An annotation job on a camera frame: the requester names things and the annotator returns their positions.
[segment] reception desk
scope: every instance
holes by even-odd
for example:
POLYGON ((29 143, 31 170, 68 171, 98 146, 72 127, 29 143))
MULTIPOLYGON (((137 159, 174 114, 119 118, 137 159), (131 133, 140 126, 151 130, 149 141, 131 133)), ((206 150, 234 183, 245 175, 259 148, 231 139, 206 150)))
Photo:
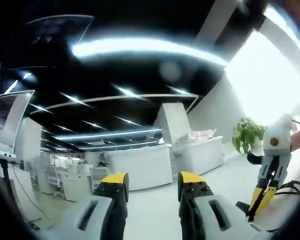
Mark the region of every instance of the reception desk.
POLYGON ((170 144, 109 151, 111 173, 129 174, 129 190, 140 190, 172 183, 170 144))

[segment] floor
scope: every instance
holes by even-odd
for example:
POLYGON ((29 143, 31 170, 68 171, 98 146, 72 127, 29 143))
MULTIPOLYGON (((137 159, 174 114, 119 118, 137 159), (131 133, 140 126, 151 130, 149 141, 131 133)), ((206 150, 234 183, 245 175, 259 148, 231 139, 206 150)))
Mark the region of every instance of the floor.
MULTIPOLYGON (((260 166, 252 165, 246 160, 245 155, 240 155, 228 160, 224 165, 217 167, 202 177, 206 180, 214 194, 222 195, 232 204, 237 201, 249 203, 256 186, 260 166)), ((174 239, 181 240, 182 232, 178 216, 179 202, 177 183, 154 187, 151 189, 129 192, 127 203, 128 217, 124 230, 125 240, 153 240, 153 239, 174 239)), ((42 211, 50 218, 37 220, 34 223, 42 229, 51 224, 58 223, 63 212, 76 204, 66 201, 60 196, 52 198, 39 191, 36 197, 42 211)), ((293 202, 288 203, 294 206, 295 195, 289 195, 293 202)), ((266 224, 266 229, 277 228, 276 221, 270 221, 273 225, 266 224)))

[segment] potted plant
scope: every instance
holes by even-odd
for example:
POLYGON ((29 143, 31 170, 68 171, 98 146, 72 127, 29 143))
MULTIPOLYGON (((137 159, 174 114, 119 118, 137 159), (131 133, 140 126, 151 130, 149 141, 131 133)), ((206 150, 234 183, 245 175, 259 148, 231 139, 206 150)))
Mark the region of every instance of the potted plant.
POLYGON ((241 118, 237 126, 233 128, 232 144, 239 153, 241 153, 241 147, 244 153, 248 153, 249 148, 253 149, 257 142, 261 143, 265 131, 265 126, 256 124, 251 118, 241 118))

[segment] computer monitor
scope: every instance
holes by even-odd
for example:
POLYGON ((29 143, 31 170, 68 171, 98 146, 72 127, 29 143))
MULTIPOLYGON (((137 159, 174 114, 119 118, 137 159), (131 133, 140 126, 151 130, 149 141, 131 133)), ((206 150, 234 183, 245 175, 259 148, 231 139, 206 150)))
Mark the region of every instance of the computer monitor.
POLYGON ((16 135, 34 90, 0 94, 0 150, 13 154, 16 135))

